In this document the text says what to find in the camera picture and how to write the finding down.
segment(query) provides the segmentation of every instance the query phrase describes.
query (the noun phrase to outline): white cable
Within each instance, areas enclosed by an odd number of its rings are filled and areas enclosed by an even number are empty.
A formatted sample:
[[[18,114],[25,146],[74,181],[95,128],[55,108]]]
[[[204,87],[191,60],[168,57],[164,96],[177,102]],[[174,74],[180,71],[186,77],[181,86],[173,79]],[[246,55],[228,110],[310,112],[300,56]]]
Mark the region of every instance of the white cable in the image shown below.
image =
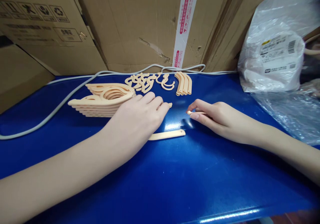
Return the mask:
[[[96,73],[95,75],[85,75],[85,76],[76,76],[76,77],[68,77],[68,78],[63,78],[63,79],[59,79],[59,80],[55,80],[52,82],[49,82],[49,84],[53,84],[56,82],[60,82],[60,81],[66,81],[66,80],[73,80],[73,79],[78,79],[78,78],[85,78],[85,77],[90,77],[88,80],[84,81],[83,83],[81,83],[79,86],[77,86],[72,92],[70,92],[63,100],[62,102],[60,102],[60,104],[42,121],[40,122],[38,125],[36,125],[35,127],[17,133],[17,134],[13,134],[13,135],[8,135],[8,136],[3,136],[0,135],[0,140],[8,140],[8,139],[13,139],[16,137],[21,137],[24,135],[27,135],[31,132],[34,132],[35,130],[38,130],[40,127],[42,127],[43,125],[45,125],[56,113],[57,111],[59,111],[59,109],[67,102],[67,100],[76,92],[78,91],[81,87],[83,87],[85,84],[89,83],[90,81],[92,81],[93,79],[95,79],[97,76],[109,76],[109,75],[133,75],[133,74],[139,74],[141,72],[144,72],[145,70],[148,70],[151,67],[161,67],[161,72],[163,72],[164,70],[170,70],[170,71],[188,71],[191,72],[191,74],[206,74],[206,75],[222,75],[222,74],[230,74],[230,73],[236,73],[236,71],[222,71],[222,72],[202,72],[204,70],[204,68],[206,67],[206,65],[204,64],[200,64],[200,65],[196,65],[193,67],[189,67],[189,68],[177,68],[177,67],[164,67],[158,64],[152,64],[144,69],[142,69],[141,71],[138,72],[134,72],[134,73],[120,73],[120,72],[113,72],[113,71],[100,71],[98,73]],[[200,71],[191,71],[191,69],[197,68],[197,67],[202,67],[202,69]]]

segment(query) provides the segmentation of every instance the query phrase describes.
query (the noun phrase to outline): blue table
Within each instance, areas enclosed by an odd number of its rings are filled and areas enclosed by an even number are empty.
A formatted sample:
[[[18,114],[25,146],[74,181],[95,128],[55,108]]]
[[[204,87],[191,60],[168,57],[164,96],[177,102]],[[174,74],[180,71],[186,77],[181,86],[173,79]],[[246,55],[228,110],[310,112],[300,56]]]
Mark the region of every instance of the blue table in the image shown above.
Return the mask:
[[[165,91],[158,84],[152,88],[173,103],[157,132],[182,128],[186,136],[148,142],[125,165],[29,223],[231,223],[320,207],[320,189],[281,159],[221,138],[185,114],[196,98],[223,101],[284,131],[243,93],[238,76],[190,76],[192,95],[178,97],[176,88]],[[98,77],[93,83],[124,83],[127,77]],[[171,75],[168,82],[174,79]],[[82,81],[38,90],[0,116],[0,132],[9,135],[35,126]],[[74,98],[89,94],[83,87]],[[65,104],[41,129],[0,142],[0,178],[70,148],[108,120],[87,118]]]

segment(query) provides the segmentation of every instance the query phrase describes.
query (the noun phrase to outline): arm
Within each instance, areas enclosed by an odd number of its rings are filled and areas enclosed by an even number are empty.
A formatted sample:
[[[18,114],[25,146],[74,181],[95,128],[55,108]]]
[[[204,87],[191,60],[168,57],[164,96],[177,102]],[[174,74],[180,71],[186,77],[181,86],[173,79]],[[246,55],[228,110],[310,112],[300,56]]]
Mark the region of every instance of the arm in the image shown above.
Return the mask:
[[[204,111],[211,118],[196,112],[190,117],[218,135],[234,142],[268,150],[320,186],[320,150],[288,136],[275,127],[258,122],[223,102],[209,104],[197,99],[187,111],[193,109]]]
[[[137,95],[94,136],[2,179],[1,221],[23,223],[99,181],[143,147],[168,110],[152,92]]]

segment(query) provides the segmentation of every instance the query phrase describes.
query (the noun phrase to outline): white label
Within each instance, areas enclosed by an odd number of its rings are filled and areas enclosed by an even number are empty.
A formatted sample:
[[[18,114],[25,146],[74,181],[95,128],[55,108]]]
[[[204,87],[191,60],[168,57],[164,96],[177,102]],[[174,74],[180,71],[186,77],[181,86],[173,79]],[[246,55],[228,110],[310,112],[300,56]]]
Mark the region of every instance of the white label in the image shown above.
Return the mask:
[[[297,42],[291,35],[279,35],[261,44],[264,73],[293,71],[297,68]]]
[[[196,2],[197,0],[180,1],[179,21],[177,24],[176,41],[174,44],[172,61],[173,67],[182,67]]]

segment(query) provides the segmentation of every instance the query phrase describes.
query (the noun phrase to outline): fingernail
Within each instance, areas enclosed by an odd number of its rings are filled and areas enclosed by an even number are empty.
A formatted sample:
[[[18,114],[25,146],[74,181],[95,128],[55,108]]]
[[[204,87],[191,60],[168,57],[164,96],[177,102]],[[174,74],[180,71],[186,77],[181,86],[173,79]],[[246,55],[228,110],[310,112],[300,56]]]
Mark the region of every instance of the fingernail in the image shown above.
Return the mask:
[[[198,114],[191,114],[190,117],[193,119],[193,120],[197,120],[199,118],[199,115]]]

